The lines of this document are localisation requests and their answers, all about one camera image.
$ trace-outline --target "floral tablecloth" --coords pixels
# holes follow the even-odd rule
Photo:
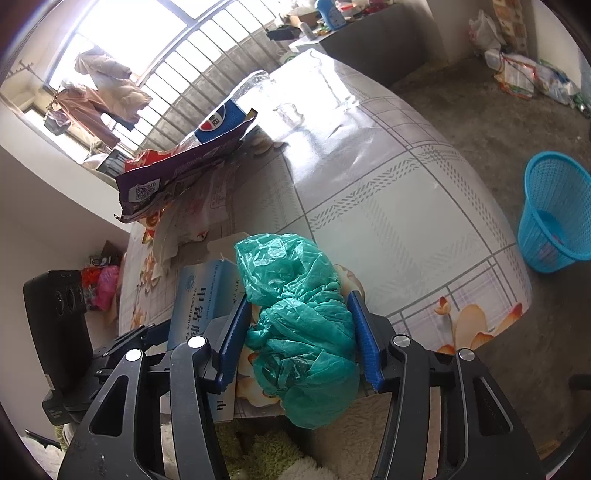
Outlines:
[[[119,331],[170,318],[183,265],[234,232],[297,233],[326,252],[370,311],[428,349],[489,341],[527,310],[515,237],[468,161],[392,92],[313,50],[238,100],[283,141],[242,152],[229,219],[187,244],[155,284],[150,246],[129,240]]]

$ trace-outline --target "blue bottle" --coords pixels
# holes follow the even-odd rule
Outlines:
[[[322,15],[324,23],[329,29],[334,31],[347,25],[343,14],[337,10],[332,0],[316,0],[314,6]]]

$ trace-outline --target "hanging clothes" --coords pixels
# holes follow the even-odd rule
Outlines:
[[[114,148],[119,143],[111,130],[100,118],[102,113],[109,113],[108,107],[96,90],[84,86],[68,85],[56,95],[56,101],[68,116],[106,145]]]
[[[139,121],[138,110],[152,101],[150,95],[129,79],[131,69],[109,57],[100,47],[80,53],[74,69],[90,75],[109,111],[133,125]]]

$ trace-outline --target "black speaker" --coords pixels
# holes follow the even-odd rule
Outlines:
[[[92,361],[78,270],[51,270],[24,284],[31,335],[49,387],[68,393]]]

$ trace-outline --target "screw head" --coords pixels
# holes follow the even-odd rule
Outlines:
[[[462,360],[465,360],[466,362],[472,362],[472,360],[474,360],[476,358],[476,355],[474,354],[474,352],[472,350],[470,350],[469,348],[462,348],[462,350],[460,350],[460,358]]]
[[[135,362],[140,358],[142,358],[142,350],[140,350],[139,348],[134,348],[133,350],[130,350],[125,354],[125,359],[128,362]]]
[[[205,337],[202,337],[201,335],[197,335],[197,336],[191,337],[189,339],[189,341],[187,342],[187,345],[191,348],[201,348],[206,343],[207,343],[207,340]]]
[[[394,345],[405,347],[410,345],[410,338],[406,335],[397,335],[394,337]]]

